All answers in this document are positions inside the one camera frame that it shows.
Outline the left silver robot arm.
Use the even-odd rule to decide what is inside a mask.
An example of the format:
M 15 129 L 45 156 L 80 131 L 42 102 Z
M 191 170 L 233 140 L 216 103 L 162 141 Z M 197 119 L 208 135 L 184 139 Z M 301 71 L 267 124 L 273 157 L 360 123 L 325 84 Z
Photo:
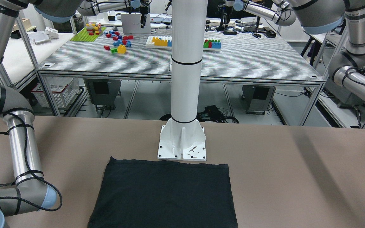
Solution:
M 348 36 L 327 68 L 329 78 L 365 102 L 365 0 L 276 0 L 280 9 L 291 9 L 309 34 L 329 32 L 342 22 Z

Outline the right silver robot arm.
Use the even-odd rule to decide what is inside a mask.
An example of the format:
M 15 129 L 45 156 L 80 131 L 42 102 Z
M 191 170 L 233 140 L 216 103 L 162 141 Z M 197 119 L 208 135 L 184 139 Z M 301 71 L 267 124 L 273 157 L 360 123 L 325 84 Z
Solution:
M 20 10 L 33 4 L 37 12 L 51 21 L 66 22 L 82 4 L 81 0 L 0 0 L 0 65 L 4 51 Z M 55 211 L 53 206 L 60 191 L 48 183 L 43 175 L 36 144 L 29 102 L 17 90 L 0 84 L 0 118 L 7 124 L 15 180 L 0 189 L 0 228 L 7 228 L 6 216 L 33 211 Z

